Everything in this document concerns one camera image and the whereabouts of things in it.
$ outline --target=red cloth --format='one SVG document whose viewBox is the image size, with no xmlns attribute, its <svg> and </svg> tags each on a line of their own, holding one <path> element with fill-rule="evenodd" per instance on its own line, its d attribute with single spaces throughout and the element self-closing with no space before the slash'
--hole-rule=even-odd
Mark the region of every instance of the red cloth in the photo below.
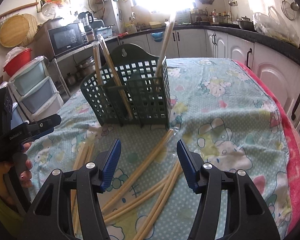
<svg viewBox="0 0 300 240">
<path fill-rule="evenodd" d="M 282 126 L 289 148 L 289 162 L 287 165 L 288 184 L 292 207 L 292 219 L 288 228 L 290 232 L 300 219 L 300 136 L 287 117 L 280 102 L 270 89 L 244 64 L 235 61 L 260 87 L 275 101 L 282 119 Z"/>
</svg>

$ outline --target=green plastic basket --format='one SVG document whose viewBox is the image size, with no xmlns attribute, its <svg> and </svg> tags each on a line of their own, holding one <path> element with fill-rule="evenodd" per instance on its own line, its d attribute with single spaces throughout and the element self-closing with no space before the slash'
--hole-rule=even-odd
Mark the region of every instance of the green plastic basket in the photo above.
<svg viewBox="0 0 300 240">
<path fill-rule="evenodd" d="M 135 44 L 123 44 L 111 53 L 115 69 L 121 80 L 117 87 L 111 69 L 105 64 L 101 70 L 103 85 L 97 85 L 95 73 L 85 77 L 81 91 L 90 104 L 99 123 L 112 124 L 165 124 L 169 127 L 170 90 L 167 63 L 164 59 L 161 77 L 154 73 L 159 57 L 145 52 Z M 119 95 L 123 89 L 127 95 L 133 118 Z"/>
</svg>

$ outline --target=blue gripper pad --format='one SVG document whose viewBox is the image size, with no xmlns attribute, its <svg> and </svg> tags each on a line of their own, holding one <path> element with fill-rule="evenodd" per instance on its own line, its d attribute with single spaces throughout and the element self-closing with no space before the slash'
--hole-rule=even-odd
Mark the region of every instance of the blue gripper pad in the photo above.
<svg viewBox="0 0 300 240">
<path fill-rule="evenodd" d="M 179 140 L 177 143 L 177 154 L 188 186 L 196 193 L 199 188 L 198 180 L 200 179 L 200 166 L 195 162 L 192 152 L 189 151 L 183 139 Z"/>
<path fill-rule="evenodd" d="M 121 142 L 119 139 L 114 140 L 106 156 L 103 158 L 102 164 L 99 167 L 99 179 L 102 181 L 100 189 L 105 192 L 111 185 L 111 181 L 117 168 L 117 164 L 121 154 Z"/>
</svg>

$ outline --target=plastic bag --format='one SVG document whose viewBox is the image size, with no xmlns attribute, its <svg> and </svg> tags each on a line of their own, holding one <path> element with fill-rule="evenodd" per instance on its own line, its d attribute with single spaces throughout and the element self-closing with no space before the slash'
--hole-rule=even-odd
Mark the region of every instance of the plastic bag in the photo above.
<svg viewBox="0 0 300 240">
<path fill-rule="evenodd" d="M 6 61 L 3 63 L 3 67 L 5 67 L 15 56 L 17 56 L 26 49 L 27 48 L 24 47 L 15 47 L 12 50 L 10 50 L 6 55 Z"/>
<path fill-rule="evenodd" d="M 266 36 L 288 42 L 298 48 L 300 40 L 296 30 L 292 25 L 287 26 L 284 19 L 273 6 L 268 7 L 268 10 L 269 16 L 262 13 L 254 14 L 255 30 Z"/>
</svg>

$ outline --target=metal bolt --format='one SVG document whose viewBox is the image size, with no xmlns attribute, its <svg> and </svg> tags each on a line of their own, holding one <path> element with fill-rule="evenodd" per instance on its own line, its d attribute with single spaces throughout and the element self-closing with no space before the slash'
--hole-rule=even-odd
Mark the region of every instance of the metal bolt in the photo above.
<svg viewBox="0 0 300 240">
<path fill-rule="evenodd" d="M 92 169 L 95 166 L 96 166 L 95 163 L 87 163 L 87 165 L 86 165 L 87 169 Z"/>
<path fill-rule="evenodd" d="M 244 170 L 238 170 L 238 175 L 244 176 L 246 175 L 246 172 Z"/>
<path fill-rule="evenodd" d="M 211 163 L 204 163 L 202 166 L 203 166 L 206 170 L 212 169 L 212 164 L 211 164 Z"/>
<path fill-rule="evenodd" d="M 57 176 L 57 175 L 59 175 L 60 173 L 61 173 L 61 171 L 60 171 L 59 169 L 55 169 L 55 170 L 52 171 L 52 175 L 53 175 L 53 176 Z"/>
</svg>

